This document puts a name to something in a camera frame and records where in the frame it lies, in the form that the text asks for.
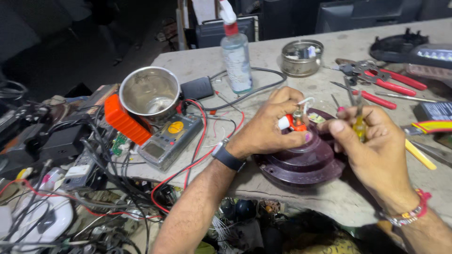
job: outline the forearm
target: forearm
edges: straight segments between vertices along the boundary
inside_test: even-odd
[[[410,189],[397,197],[383,198],[393,215],[411,211],[419,204],[419,197]],[[416,254],[448,253],[452,249],[451,229],[428,208],[418,220],[402,226],[401,230]]]
[[[154,253],[193,253],[235,174],[235,170],[213,160],[171,209],[155,241]]]

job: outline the hand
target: hand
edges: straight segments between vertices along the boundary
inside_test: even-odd
[[[378,106],[365,106],[367,142],[361,143],[350,127],[356,121],[356,107],[337,113],[332,119],[317,125],[329,130],[336,139],[336,152],[345,151],[358,179],[378,198],[389,203],[394,212],[406,212],[419,203],[408,178],[405,134]]]
[[[298,147],[312,138],[308,131],[281,134],[278,120],[298,109],[298,102],[304,95],[293,88],[283,87],[270,94],[268,101],[255,116],[235,134],[226,150],[239,159],[252,154],[269,154],[288,148]],[[303,122],[309,124],[307,116]]]

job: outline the digital multimeter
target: digital multimeter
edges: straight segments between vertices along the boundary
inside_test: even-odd
[[[138,154],[154,168],[166,171],[202,127],[200,117],[176,114],[138,148]]]

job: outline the stainless steel container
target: stainless steel container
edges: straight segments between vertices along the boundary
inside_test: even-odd
[[[160,125],[175,114],[180,91],[179,81],[171,71],[149,66],[124,79],[119,99],[129,112]]]
[[[315,56],[305,58],[303,51],[315,48]],[[297,40],[282,48],[282,71],[290,77],[302,78],[316,73],[322,64],[323,44],[315,40]]]

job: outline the bottle label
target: bottle label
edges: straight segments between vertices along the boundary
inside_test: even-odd
[[[231,88],[237,92],[251,89],[253,84],[251,67],[245,48],[223,49],[223,55],[225,57],[227,73],[231,80]]]

